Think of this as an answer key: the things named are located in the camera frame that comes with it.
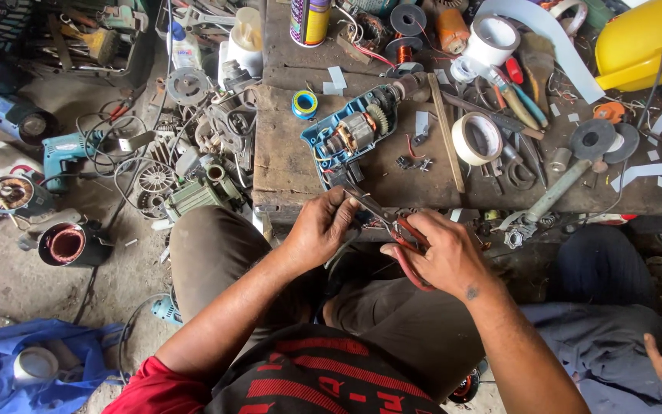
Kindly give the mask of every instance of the wooden stick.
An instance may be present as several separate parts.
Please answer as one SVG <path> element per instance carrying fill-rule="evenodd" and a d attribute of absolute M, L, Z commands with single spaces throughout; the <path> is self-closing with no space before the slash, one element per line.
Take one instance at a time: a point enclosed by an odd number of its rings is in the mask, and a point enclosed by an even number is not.
<path fill-rule="evenodd" d="M 444 133 L 444 144 L 446 144 L 446 152 L 449 154 L 449 161 L 451 162 L 451 170 L 454 173 L 454 182 L 456 183 L 456 190 L 459 193 L 465 193 L 464 177 L 461 176 L 461 168 L 459 167 L 459 156 L 456 154 L 454 147 L 454 139 L 451 137 L 451 125 L 449 125 L 449 118 L 446 116 L 446 108 L 444 107 L 444 99 L 441 97 L 441 90 L 438 88 L 438 79 L 436 74 L 428 74 L 428 83 L 430 84 L 430 91 L 433 95 L 433 103 L 436 104 L 436 112 L 438 113 L 438 124 L 441 126 Z"/>

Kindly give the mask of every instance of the copper wire spool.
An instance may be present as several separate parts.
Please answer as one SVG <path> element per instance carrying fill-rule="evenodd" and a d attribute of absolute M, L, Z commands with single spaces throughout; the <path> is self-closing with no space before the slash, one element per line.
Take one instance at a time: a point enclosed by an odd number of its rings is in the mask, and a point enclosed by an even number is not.
<path fill-rule="evenodd" d="M 75 227 L 60 230 L 49 243 L 50 254 L 60 263 L 70 263 L 81 254 L 86 240 L 83 232 Z"/>
<path fill-rule="evenodd" d="M 405 63 L 413 61 L 413 49 L 410 46 L 400 46 L 397 49 L 397 62 Z"/>

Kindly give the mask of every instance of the tattoo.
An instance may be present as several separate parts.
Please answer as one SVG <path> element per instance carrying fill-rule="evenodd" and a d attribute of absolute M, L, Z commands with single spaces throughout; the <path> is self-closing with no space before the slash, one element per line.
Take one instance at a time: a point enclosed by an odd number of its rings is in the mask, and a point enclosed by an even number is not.
<path fill-rule="evenodd" d="M 479 294 L 479 291 L 477 290 L 476 287 L 469 286 L 466 288 L 466 300 L 470 301 L 471 299 L 474 299 L 477 295 Z"/>

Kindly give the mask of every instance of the person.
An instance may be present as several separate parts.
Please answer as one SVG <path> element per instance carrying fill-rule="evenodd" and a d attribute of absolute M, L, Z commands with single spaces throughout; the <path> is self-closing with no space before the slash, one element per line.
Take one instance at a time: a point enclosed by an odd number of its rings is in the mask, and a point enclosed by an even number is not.
<path fill-rule="evenodd" d="M 662 309 L 647 266 L 620 230 L 587 225 L 571 236 L 558 251 L 546 302 L 521 310 L 592 412 L 662 413 Z"/>
<path fill-rule="evenodd" d="M 307 324 L 311 270 L 357 208 L 337 186 L 303 205 L 275 249 L 233 212 L 181 217 L 170 254 L 186 324 L 104 412 L 433 414 L 484 353 L 508 412 L 588 412 L 465 228 L 437 212 L 409 216 L 431 248 L 403 254 L 438 290 L 407 278 L 345 286 L 324 312 L 337 328 Z"/>

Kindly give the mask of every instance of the concrete floor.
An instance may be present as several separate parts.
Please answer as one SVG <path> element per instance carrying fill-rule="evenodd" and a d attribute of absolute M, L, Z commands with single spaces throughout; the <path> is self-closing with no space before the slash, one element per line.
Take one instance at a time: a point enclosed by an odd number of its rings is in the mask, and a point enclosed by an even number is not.
<path fill-rule="evenodd" d="M 165 59 L 165 52 L 157 48 L 155 61 L 158 64 L 154 67 L 151 80 L 163 75 Z M 96 112 L 106 102 L 119 96 L 118 89 L 66 79 L 35 80 L 21 94 L 54 113 L 65 126 L 63 133 L 75 131 L 74 122 L 79 115 Z M 149 90 L 143 95 L 145 97 L 151 97 Z M 88 122 L 95 121 L 85 119 L 86 127 L 93 125 Z M 10 137 L 0 132 L 0 140 L 8 141 Z M 113 189 L 111 180 L 100 180 L 99 183 L 101 185 L 89 181 L 72 182 L 69 196 L 59 202 L 60 208 L 77 207 L 89 217 L 107 220 L 115 209 L 119 194 Z M 99 327 L 125 322 L 146 297 L 169 291 L 168 264 L 159 263 L 166 234 L 154 232 L 149 224 L 129 206 L 119 214 L 111 232 L 115 242 L 114 253 L 98 270 L 94 295 L 86 306 L 81 324 Z M 20 233 L 10 220 L 0 219 L 0 316 L 15 320 L 37 317 L 73 320 L 90 269 L 53 268 L 42 263 L 36 252 L 23 252 L 16 247 L 15 240 Z M 138 242 L 125 247 L 126 242 L 134 239 Z M 152 317 L 149 305 L 143 307 L 124 350 L 124 369 L 133 373 L 141 361 L 152 355 L 176 331 L 175 325 Z M 115 367 L 115 347 L 107 352 L 106 359 L 110 368 Z M 491 373 L 487 375 L 485 379 L 492 381 Z M 79 412 L 101 412 L 120 392 L 118 386 L 103 384 Z M 477 397 L 466 407 L 448 404 L 444 408 L 447 412 L 505 412 L 495 384 L 483 384 Z"/>

